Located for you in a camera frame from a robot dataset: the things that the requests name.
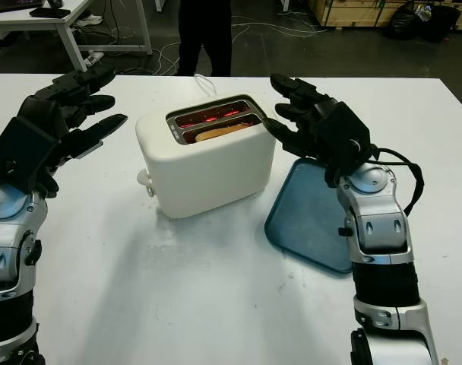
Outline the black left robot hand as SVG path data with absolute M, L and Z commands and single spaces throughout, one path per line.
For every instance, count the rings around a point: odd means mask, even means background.
M 30 128 L 28 141 L 20 148 L 22 161 L 10 172 L 13 186 L 23 192 L 37 190 L 54 198 L 59 190 L 53 175 L 72 159 L 81 159 L 103 144 L 103 139 L 128 119 L 117 113 L 87 129 L 81 125 L 88 116 L 115 106 L 116 99 L 98 92 L 116 76 L 110 66 L 94 66 L 88 71 L 71 71 L 27 97 L 17 118 Z

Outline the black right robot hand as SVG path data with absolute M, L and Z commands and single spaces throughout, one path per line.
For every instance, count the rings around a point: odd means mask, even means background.
M 318 137 L 320 121 L 329 115 L 337 100 L 327 94 L 317 92 L 317 87 L 299 78 L 289 78 L 281 74 L 270 76 L 272 88 L 286 103 L 278 103 L 275 112 L 293 122 L 294 132 L 286 125 L 267 117 L 262 124 L 279 142 L 285 151 L 298 157 L 320 157 L 321 142 Z

